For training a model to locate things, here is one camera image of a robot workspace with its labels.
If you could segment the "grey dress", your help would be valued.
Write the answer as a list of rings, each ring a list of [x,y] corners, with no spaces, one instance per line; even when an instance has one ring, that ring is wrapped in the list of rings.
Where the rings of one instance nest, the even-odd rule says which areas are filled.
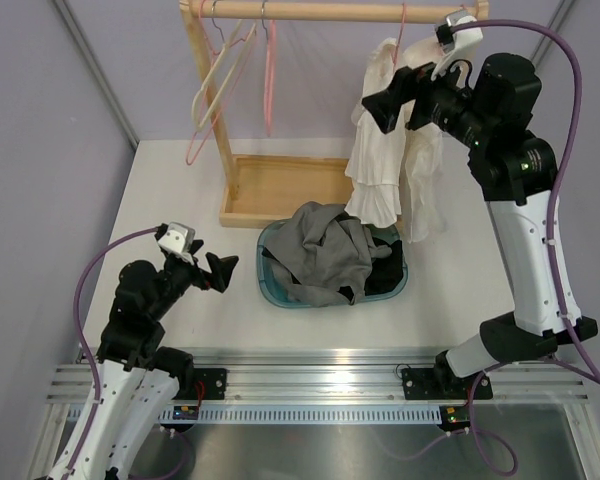
[[[264,254],[287,297],[311,307],[353,305],[365,296],[374,264],[391,257],[342,204],[308,202],[267,235]]]

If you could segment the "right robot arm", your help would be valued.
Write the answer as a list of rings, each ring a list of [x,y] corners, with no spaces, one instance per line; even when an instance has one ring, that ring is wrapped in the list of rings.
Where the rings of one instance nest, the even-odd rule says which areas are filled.
[[[431,63],[403,67],[362,105],[388,134],[400,123],[401,107],[410,103],[407,129],[437,126],[466,146],[469,170],[490,215],[514,308],[436,356],[435,387],[456,396],[479,372],[582,344],[597,335],[598,325],[581,313],[569,288],[551,199],[558,175],[554,151],[527,128],[542,87],[533,64],[519,55],[493,54],[475,85],[464,87],[456,66],[439,76],[433,71]]]

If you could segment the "black dress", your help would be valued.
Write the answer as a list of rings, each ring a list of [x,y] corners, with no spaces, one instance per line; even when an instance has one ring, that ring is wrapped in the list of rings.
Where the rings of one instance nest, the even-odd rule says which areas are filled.
[[[271,264],[280,288],[292,303],[310,307],[354,305],[391,298],[407,281],[402,242],[372,236],[369,253],[353,257],[351,249],[339,253],[320,247],[305,262]]]

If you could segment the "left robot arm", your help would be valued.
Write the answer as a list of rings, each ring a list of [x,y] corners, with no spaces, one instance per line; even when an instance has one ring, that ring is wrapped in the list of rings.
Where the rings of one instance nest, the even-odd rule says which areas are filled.
[[[156,239],[165,257],[161,269],[136,260],[120,271],[109,321],[88,358],[91,391],[50,479],[129,478],[167,403],[205,392],[192,355],[162,346],[161,320],[191,287],[225,292],[239,258],[208,252],[209,267],[202,269],[194,256],[202,241],[169,240],[167,233]]]

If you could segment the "white wooden hanger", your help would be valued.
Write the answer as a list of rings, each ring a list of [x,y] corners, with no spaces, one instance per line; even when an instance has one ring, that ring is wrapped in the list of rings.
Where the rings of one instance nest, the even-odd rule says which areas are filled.
[[[252,24],[246,29],[243,20],[238,20],[219,49],[215,50],[202,20],[203,1],[199,1],[197,5],[188,1],[187,6],[191,20],[190,46],[200,77],[199,89],[191,103],[190,116],[195,131],[201,132],[216,121],[242,75],[255,44],[257,27]]]

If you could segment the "cream white garment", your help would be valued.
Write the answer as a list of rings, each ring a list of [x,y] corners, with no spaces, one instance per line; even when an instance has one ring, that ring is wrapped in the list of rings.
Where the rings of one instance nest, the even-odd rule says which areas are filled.
[[[439,127],[428,124],[406,131],[402,178],[406,190],[402,197],[405,240],[417,243],[444,230],[435,191],[441,176],[443,137]]]

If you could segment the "white pleated blouse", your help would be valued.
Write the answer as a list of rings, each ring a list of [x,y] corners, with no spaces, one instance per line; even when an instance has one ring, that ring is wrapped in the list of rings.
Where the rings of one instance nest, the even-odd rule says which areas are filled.
[[[397,55],[397,40],[384,40],[369,56],[362,95],[385,89],[394,68],[403,64]],[[353,191],[345,210],[364,224],[387,228],[401,214],[399,178],[406,133],[398,129],[382,133],[361,104],[354,107],[351,121],[356,133],[345,175],[351,179]]]

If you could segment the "pink wire hanger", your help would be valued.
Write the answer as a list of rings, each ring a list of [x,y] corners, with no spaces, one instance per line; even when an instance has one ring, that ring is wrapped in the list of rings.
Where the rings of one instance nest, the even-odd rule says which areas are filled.
[[[189,45],[190,45],[191,20],[189,17],[189,10],[188,10],[188,6],[187,6],[187,2],[188,1],[181,2],[181,13],[182,13],[182,18],[183,18],[183,21],[185,24],[185,29],[186,29],[186,33],[188,35],[188,40],[189,40]],[[224,120],[223,120],[223,112],[224,112],[224,109],[227,105],[227,102],[228,102],[230,96],[225,101],[222,112],[217,116],[216,121],[211,125],[211,127],[207,127],[205,129],[203,129],[201,132],[196,132],[194,129],[194,125],[192,123],[193,132],[192,132],[191,140],[189,143],[189,148],[188,148],[187,154],[186,154],[186,163],[188,165],[192,165],[193,162],[197,159],[197,157],[199,156],[199,154],[201,152],[202,147],[205,145],[205,143],[209,140],[209,138],[211,136],[213,136],[215,138],[217,143],[220,143],[221,137],[226,135],[226,127],[225,127]]]

